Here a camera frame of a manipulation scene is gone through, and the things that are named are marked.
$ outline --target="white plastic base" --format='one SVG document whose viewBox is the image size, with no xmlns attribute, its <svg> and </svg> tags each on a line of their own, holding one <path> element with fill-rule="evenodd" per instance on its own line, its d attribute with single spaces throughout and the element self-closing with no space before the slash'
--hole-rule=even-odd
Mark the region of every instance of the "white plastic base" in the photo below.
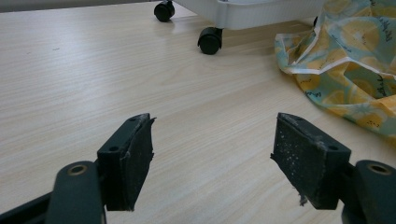
<svg viewBox="0 0 396 224">
<path fill-rule="evenodd" d="M 220 29 L 241 30 L 316 17 L 324 0 L 175 0 Z"/>
</svg>

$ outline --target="patterned cloth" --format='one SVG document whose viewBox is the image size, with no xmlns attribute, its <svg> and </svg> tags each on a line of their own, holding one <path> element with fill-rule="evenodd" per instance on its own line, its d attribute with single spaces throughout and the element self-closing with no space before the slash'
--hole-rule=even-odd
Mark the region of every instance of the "patterned cloth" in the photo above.
<svg viewBox="0 0 396 224">
<path fill-rule="evenodd" d="M 393 142 L 395 55 L 395 0 L 327 0 L 312 32 L 276 36 L 280 69 L 309 99 Z"/>
</svg>

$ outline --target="light wood grain surface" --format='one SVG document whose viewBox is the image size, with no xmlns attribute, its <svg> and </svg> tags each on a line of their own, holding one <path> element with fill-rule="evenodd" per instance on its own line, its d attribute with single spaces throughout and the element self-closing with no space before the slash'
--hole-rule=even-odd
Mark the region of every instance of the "light wood grain surface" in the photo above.
<svg viewBox="0 0 396 224">
<path fill-rule="evenodd" d="M 315 107 L 276 66 L 291 21 L 224 31 L 223 49 L 196 47 L 211 25 L 155 3 L 0 14 L 0 212 L 51 191 L 56 173 L 96 150 L 129 117 L 149 112 L 155 157 L 135 212 L 108 223 L 341 223 L 299 206 L 269 159 L 278 112 L 301 116 L 352 149 L 351 163 L 391 165 L 380 136 Z"/>
</svg>

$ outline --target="yellow floral fabric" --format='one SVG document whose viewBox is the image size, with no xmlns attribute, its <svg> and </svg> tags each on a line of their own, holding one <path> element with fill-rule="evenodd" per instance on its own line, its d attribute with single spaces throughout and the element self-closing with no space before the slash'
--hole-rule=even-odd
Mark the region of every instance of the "yellow floral fabric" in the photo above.
<svg viewBox="0 0 396 224">
<path fill-rule="evenodd" d="M 327 0 L 312 32 L 277 35 L 282 71 L 315 104 L 396 140 L 396 1 Z"/>
</svg>

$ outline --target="black caster wheel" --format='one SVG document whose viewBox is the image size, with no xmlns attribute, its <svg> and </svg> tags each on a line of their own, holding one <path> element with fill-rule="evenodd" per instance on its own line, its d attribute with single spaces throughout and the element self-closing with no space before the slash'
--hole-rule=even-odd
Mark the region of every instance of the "black caster wheel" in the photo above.
<svg viewBox="0 0 396 224">
<path fill-rule="evenodd" d="M 215 27 L 205 28 L 198 40 L 198 46 L 200 47 L 202 53 L 213 55 L 221 49 L 221 35 L 222 29 Z"/>
<path fill-rule="evenodd" d="M 154 15 L 159 21 L 166 22 L 175 15 L 175 8 L 172 1 L 162 1 L 154 8 Z"/>
</svg>

